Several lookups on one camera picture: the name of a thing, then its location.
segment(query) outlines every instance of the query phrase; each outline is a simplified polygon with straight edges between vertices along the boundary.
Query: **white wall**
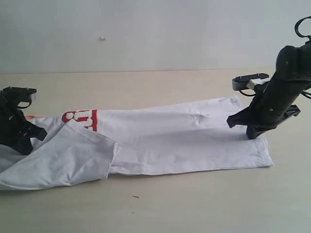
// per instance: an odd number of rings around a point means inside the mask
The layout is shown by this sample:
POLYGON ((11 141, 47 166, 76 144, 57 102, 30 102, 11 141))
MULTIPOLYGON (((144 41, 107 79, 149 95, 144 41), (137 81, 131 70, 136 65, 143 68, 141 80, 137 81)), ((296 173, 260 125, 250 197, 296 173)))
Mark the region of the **white wall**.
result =
POLYGON ((310 0, 0 0, 0 72, 273 66, 283 46, 303 44, 294 24, 310 9, 310 0))

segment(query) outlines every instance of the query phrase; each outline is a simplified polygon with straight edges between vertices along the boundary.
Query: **folded shirt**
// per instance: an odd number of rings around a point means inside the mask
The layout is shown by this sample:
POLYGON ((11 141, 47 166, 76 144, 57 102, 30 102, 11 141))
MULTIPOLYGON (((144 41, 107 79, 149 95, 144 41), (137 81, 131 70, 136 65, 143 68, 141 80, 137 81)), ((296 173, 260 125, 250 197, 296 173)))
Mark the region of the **folded shirt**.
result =
POLYGON ((74 185, 108 174, 161 175, 272 166, 267 142, 230 129, 237 97, 140 110, 81 110, 30 120, 46 129, 20 155, 0 145, 0 189, 74 185))

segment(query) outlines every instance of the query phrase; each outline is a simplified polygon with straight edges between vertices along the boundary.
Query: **table surface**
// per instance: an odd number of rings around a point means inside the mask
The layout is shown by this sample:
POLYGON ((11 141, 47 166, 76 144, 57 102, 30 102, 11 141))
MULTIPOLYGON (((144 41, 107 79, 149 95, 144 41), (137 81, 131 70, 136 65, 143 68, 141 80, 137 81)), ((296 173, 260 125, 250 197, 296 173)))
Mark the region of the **table surface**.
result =
MULTIPOLYGON (((137 109, 237 95, 231 79, 272 68, 0 75, 37 88, 27 114, 137 109)), ((240 96, 247 106, 250 98, 240 96)), ((311 102, 267 132, 275 166, 164 176, 110 176, 72 187, 0 192, 0 229, 10 233, 311 232, 311 102)))

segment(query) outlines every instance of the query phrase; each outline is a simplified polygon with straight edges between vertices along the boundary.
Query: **white t-shirt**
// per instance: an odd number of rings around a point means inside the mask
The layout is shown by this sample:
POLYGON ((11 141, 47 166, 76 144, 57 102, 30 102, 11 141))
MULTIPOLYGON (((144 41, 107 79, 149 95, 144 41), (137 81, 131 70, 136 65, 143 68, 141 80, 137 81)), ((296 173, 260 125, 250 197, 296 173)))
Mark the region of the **white t-shirt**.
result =
POLYGON ((29 156, 0 145, 0 189, 74 185, 108 174, 161 175, 272 166, 267 142, 230 129, 237 97, 140 110, 82 110, 34 119, 48 132, 29 156))

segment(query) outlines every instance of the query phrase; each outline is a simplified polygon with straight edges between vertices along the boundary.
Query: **red graphic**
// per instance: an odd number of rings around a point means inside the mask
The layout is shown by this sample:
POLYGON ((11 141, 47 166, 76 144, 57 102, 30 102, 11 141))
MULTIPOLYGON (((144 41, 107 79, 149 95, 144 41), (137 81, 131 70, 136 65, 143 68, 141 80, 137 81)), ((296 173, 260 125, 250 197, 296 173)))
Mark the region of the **red graphic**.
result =
POLYGON ((85 128, 97 132, 97 110, 70 111, 62 116, 64 123, 71 119, 80 122, 85 128))

